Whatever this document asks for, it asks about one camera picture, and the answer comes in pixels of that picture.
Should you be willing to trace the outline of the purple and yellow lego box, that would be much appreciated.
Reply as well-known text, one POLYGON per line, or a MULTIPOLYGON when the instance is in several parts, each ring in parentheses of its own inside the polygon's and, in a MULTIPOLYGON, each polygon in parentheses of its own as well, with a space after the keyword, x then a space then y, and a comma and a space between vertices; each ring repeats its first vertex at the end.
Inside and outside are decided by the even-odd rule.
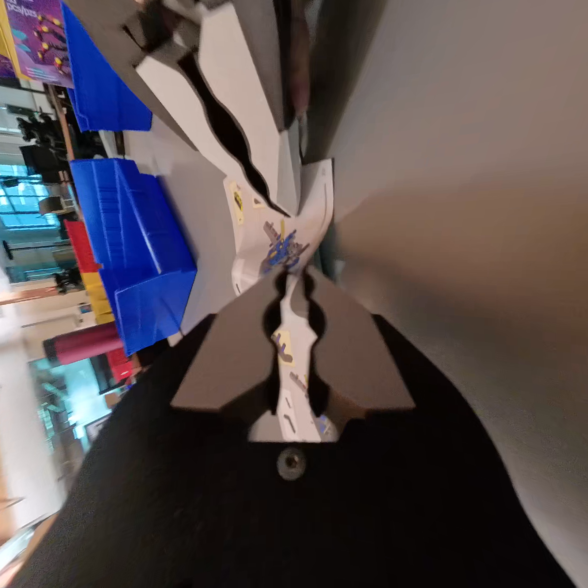
POLYGON ((74 87, 61 1, 1 1, 1 62, 21 80, 74 87))

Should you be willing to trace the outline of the blue plastic storage bin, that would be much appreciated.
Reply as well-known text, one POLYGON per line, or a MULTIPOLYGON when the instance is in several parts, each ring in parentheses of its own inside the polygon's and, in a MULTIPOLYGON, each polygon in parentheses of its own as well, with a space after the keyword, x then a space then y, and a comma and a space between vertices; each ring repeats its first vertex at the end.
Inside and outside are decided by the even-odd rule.
POLYGON ((132 160, 70 163, 126 355, 180 331, 197 267, 157 176, 132 160))
POLYGON ((61 9, 73 82, 68 95, 80 130, 151 130, 151 111, 110 66, 64 1, 61 9))

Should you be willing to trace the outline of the red plastic bin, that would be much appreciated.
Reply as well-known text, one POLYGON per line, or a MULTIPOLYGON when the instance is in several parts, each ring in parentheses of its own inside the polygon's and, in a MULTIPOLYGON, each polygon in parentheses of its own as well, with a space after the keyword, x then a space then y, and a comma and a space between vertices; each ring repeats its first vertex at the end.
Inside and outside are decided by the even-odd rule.
POLYGON ((89 235, 83 221, 64 220, 80 273, 97 273, 100 269, 93 255, 89 235))
POLYGON ((125 355, 123 348, 108 351, 106 357, 115 384, 119 384, 133 376, 134 365, 131 359, 125 355))

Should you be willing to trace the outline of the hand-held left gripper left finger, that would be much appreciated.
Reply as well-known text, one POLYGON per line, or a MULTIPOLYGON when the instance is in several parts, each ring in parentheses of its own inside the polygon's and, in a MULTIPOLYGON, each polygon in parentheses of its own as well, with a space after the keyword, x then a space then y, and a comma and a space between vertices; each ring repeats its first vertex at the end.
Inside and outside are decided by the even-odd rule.
POLYGON ((225 430, 252 442, 284 441, 272 334, 287 283, 287 271, 271 270, 217 313, 171 402, 185 441, 225 430))

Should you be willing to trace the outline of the white lego instruction booklet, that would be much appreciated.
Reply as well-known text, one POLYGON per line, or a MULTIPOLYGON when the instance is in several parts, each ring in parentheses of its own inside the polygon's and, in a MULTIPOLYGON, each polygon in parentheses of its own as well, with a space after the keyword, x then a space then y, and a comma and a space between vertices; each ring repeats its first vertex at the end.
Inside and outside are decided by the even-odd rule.
POLYGON ((289 273, 281 300, 281 324, 272 340, 277 349, 281 388, 276 413, 264 413, 249 438, 257 442, 333 442, 337 431, 326 416, 315 416, 308 401, 311 345, 317 336, 308 319, 300 274, 314 262, 334 212, 334 161, 304 165, 296 217, 284 217, 249 195, 234 180, 224 180, 232 206, 236 256, 232 285, 237 295, 273 269, 289 273))

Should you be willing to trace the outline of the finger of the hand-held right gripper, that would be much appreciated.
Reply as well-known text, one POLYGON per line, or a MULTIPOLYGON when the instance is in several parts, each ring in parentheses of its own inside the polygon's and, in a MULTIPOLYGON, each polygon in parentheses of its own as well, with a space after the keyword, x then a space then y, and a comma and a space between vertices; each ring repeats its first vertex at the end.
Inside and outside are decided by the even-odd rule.
POLYGON ((205 159, 225 175, 241 180, 271 210, 290 217, 271 200, 269 182, 254 164, 245 132, 215 98, 194 54, 185 54, 174 63, 147 56, 136 73, 205 159))
POLYGON ((214 98, 242 133, 248 162, 274 210, 295 217, 300 208, 299 123, 279 130, 232 2, 206 11, 198 63, 214 98))

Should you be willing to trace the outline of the yellow plastic bin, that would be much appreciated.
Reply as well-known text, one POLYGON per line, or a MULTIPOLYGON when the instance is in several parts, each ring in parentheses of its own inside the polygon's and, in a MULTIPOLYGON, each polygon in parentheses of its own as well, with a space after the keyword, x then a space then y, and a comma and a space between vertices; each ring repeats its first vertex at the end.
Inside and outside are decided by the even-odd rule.
POLYGON ((103 325, 115 321, 104 284, 98 272, 81 273, 81 278, 92 307, 96 323, 103 325))

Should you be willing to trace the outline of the maroon insulated bottle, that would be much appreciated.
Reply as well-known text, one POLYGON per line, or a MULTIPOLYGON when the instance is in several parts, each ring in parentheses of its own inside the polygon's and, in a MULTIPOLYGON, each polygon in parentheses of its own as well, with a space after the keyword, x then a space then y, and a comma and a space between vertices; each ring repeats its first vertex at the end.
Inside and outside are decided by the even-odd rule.
POLYGON ((122 349, 123 342, 115 322, 108 322, 46 339, 42 347, 50 365, 56 367, 122 349))

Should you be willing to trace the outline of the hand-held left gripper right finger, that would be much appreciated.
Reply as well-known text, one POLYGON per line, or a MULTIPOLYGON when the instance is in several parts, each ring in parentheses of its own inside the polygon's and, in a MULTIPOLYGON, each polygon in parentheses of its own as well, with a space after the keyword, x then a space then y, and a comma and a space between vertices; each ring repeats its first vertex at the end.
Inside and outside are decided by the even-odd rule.
POLYGON ((415 401, 371 313, 315 268, 303 273, 303 290, 317 336, 307 384, 313 413, 341 435, 350 421, 413 410, 415 401))

